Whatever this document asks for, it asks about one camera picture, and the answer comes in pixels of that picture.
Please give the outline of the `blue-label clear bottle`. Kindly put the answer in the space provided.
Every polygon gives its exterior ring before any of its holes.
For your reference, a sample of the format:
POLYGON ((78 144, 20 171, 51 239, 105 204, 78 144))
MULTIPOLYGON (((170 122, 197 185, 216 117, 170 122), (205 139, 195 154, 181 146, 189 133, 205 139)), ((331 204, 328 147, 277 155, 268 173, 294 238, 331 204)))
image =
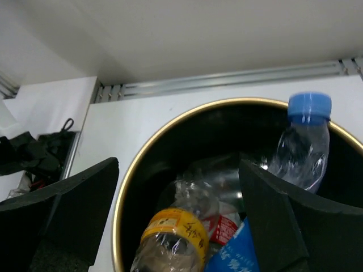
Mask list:
MULTIPOLYGON (((311 193, 316 193, 327 168, 330 148, 328 121, 332 101, 318 92, 289 98, 290 126, 282 133, 267 170, 311 193)), ((259 271, 248 219, 208 261, 205 271, 259 271)))

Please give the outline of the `red-label clear water bottle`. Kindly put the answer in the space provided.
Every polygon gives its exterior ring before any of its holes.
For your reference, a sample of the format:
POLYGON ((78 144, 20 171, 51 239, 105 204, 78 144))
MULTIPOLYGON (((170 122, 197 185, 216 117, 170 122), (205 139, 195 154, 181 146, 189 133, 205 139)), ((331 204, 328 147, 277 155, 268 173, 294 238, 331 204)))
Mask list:
POLYGON ((241 222, 238 213, 220 215, 217 227, 214 230, 210 241, 219 245, 225 245, 235 234, 241 222))

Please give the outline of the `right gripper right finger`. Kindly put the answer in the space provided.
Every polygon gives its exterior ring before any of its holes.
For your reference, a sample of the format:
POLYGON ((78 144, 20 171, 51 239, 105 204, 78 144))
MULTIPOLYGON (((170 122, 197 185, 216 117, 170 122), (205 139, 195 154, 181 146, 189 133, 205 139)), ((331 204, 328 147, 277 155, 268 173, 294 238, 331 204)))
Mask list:
POLYGON ((362 271, 362 208, 312 194, 241 160, 260 271, 362 271))

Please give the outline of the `large clear crushed bottle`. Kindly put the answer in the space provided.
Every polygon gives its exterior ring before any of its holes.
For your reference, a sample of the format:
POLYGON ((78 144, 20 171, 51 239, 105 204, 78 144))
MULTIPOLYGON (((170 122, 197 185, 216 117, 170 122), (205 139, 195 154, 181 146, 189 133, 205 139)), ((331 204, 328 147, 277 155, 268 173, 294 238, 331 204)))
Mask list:
POLYGON ((173 183, 175 207, 193 213, 209 227, 219 215, 245 212, 237 154, 192 163, 173 183))

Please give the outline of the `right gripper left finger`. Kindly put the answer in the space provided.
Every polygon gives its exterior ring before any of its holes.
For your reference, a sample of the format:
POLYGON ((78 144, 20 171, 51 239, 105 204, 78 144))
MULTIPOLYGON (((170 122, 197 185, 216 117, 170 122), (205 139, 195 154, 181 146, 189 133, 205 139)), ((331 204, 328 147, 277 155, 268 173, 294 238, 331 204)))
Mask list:
POLYGON ((108 158, 1 202, 1 271, 87 271, 95 263, 119 178, 108 158))

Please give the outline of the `small orange yellow-capped bottle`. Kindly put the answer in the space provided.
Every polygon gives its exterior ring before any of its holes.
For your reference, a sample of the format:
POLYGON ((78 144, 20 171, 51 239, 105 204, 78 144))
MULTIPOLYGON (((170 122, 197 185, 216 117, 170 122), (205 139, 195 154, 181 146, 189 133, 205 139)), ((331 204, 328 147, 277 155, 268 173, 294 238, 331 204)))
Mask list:
POLYGON ((144 230, 131 271, 203 271, 208 230, 191 212, 167 208, 144 230))

